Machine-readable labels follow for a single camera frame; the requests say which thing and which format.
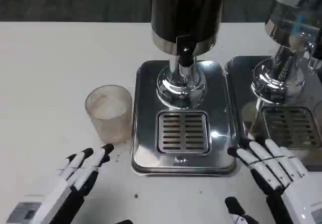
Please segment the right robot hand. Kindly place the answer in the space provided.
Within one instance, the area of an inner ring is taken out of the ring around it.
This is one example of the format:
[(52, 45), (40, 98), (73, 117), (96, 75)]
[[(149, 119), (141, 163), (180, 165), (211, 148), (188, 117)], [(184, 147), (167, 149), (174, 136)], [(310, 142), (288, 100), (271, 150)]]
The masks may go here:
[(269, 138), (263, 144), (246, 138), (241, 144), (227, 153), (250, 170), (275, 223), (321, 223), (321, 184), (299, 158)]

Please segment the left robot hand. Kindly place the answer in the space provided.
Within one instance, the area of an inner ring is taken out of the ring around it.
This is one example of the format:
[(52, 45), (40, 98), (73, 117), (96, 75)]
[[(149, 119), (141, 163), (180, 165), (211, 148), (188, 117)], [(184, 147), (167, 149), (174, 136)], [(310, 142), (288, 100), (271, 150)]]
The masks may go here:
[(108, 143), (97, 151), (89, 147), (66, 157), (52, 178), (23, 196), (6, 223), (71, 223), (113, 150)]

